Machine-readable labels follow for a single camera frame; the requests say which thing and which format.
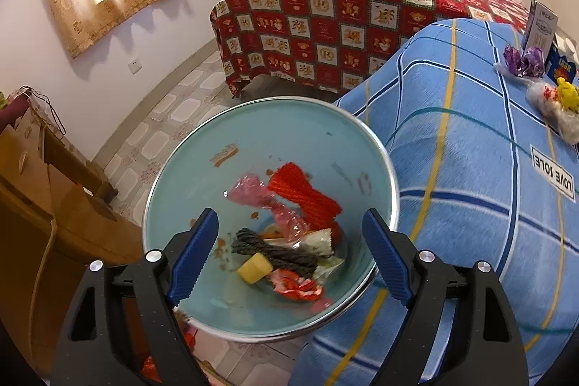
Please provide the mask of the red snack wrapper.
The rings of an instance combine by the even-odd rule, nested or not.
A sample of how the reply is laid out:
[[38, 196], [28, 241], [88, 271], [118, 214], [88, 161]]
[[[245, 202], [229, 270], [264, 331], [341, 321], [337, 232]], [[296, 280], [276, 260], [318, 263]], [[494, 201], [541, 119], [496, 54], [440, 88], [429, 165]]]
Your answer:
[[311, 278], [305, 278], [291, 270], [278, 268], [272, 271], [268, 278], [274, 291], [288, 300], [297, 302], [314, 302], [319, 300], [323, 287]]

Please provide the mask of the yellow wrapper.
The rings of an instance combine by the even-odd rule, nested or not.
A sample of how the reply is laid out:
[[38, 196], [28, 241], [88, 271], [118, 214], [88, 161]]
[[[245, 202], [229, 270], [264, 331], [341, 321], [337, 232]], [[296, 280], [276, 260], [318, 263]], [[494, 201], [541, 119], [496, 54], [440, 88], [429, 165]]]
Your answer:
[[579, 112], [578, 89], [562, 76], [557, 79], [557, 98], [565, 111]]

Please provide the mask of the light blue trash bin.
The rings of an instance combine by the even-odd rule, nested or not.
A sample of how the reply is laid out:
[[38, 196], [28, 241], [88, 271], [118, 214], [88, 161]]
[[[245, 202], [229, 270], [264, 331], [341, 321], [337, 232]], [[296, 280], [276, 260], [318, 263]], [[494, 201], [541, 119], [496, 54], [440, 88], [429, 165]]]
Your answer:
[[148, 195], [143, 245], [163, 248], [212, 209], [216, 227], [179, 307], [196, 327], [244, 343], [332, 321], [371, 285], [362, 235], [376, 209], [400, 218], [393, 163], [360, 119], [325, 102], [259, 99], [214, 115], [168, 157]]

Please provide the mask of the wooden cabinet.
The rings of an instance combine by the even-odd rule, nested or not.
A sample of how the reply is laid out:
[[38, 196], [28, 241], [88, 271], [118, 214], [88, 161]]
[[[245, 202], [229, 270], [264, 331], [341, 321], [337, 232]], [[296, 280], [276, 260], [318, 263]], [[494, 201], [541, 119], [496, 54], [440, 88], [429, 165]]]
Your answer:
[[87, 265], [133, 263], [143, 249], [140, 228], [111, 208], [102, 169], [29, 103], [1, 133], [1, 322], [47, 377]]

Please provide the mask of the blue plaid table cloth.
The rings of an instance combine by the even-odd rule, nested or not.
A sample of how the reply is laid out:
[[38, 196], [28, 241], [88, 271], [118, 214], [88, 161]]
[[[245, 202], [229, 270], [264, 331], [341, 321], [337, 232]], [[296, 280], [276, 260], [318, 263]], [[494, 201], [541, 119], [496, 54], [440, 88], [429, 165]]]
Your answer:
[[[338, 106], [390, 154], [400, 223], [444, 262], [488, 262], [522, 337], [532, 385], [578, 381], [578, 153], [496, 71], [510, 25], [437, 21], [414, 34]], [[530, 146], [573, 177], [576, 202], [533, 169]]]

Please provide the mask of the yellow sponge block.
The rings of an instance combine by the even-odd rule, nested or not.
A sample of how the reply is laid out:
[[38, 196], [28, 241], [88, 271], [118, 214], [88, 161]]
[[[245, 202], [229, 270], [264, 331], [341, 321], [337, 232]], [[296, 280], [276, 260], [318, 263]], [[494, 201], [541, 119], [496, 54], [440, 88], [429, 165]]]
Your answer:
[[254, 254], [237, 269], [237, 274], [248, 285], [253, 285], [274, 271], [274, 267], [261, 253]]

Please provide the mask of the white love sole label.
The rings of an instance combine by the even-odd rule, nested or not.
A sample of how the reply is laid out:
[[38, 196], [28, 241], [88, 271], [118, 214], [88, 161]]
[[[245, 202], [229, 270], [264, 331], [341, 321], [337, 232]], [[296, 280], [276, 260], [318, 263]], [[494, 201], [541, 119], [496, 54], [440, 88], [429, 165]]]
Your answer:
[[530, 146], [533, 169], [540, 174], [555, 190], [568, 200], [576, 202], [576, 188], [573, 175], [554, 159]]

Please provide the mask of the dark grey yarn skein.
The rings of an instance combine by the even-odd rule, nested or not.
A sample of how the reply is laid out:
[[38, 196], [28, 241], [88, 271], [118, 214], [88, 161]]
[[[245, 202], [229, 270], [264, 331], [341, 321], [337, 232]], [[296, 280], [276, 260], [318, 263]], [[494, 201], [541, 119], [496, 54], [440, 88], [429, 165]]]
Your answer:
[[318, 267], [317, 256], [302, 249], [268, 244], [256, 232], [247, 228], [237, 231], [232, 252], [244, 256], [261, 254], [275, 270], [290, 270], [305, 278], [312, 278]]

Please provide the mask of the dark red cloth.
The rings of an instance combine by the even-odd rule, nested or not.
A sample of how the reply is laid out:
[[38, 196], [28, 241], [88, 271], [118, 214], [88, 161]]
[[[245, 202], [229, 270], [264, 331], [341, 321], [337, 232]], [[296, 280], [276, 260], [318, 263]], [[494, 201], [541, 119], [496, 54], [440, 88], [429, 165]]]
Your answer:
[[29, 96], [20, 94], [0, 111], [0, 133], [7, 126], [16, 127], [17, 119], [21, 118], [29, 109]]

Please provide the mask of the white clear plastic wrapper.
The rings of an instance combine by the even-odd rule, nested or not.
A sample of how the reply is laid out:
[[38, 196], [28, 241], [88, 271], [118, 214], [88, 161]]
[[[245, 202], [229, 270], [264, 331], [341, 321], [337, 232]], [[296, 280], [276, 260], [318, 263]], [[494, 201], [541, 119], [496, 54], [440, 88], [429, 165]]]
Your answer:
[[565, 111], [557, 98], [557, 85], [532, 81], [527, 88], [527, 100], [542, 115], [554, 119], [561, 138], [569, 145], [578, 144], [578, 113]]

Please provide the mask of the purple crumpled wrapper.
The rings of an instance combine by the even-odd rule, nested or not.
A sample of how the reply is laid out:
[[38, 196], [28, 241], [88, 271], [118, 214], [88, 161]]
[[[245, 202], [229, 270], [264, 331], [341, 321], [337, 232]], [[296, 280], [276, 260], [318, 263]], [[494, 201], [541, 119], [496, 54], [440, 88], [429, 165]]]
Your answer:
[[506, 69], [524, 79], [540, 79], [545, 73], [545, 58], [541, 48], [517, 49], [507, 45], [503, 50]]

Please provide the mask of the blue snack box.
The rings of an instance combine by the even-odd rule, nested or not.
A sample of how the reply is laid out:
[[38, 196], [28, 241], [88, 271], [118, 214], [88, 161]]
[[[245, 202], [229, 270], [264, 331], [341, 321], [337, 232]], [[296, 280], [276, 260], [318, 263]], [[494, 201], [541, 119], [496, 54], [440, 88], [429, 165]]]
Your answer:
[[578, 72], [578, 53], [569, 38], [555, 36], [550, 46], [545, 71], [554, 84], [557, 84], [557, 79], [560, 77], [571, 84], [574, 83]]

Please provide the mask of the white grey carton box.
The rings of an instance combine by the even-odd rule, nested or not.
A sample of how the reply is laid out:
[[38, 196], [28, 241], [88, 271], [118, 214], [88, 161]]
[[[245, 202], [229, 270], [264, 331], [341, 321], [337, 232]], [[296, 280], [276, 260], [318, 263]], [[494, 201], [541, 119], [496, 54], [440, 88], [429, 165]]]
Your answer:
[[522, 48], [539, 48], [544, 57], [547, 57], [554, 41], [557, 22], [558, 16], [549, 7], [537, 0], [531, 0]]

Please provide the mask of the red patterned bed cover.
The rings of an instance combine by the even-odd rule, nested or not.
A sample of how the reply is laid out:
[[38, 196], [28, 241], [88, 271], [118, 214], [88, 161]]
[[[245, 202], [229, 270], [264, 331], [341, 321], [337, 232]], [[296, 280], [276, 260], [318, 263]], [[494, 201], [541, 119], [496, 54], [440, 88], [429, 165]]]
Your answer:
[[520, 0], [221, 0], [210, 14], [234, 96], [259, 75], [346, 93], [447, 18], [522, 31], [527, 10]]

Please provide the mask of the white wall socket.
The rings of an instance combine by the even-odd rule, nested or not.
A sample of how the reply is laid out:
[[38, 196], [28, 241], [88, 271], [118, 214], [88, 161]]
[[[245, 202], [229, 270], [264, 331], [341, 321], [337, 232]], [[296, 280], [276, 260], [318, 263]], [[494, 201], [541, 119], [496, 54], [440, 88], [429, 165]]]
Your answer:
[[128, 63], [128, 69], [133, 75], [135, 75], [142, 69], [142, 64], [138, 59], [134, 59]]

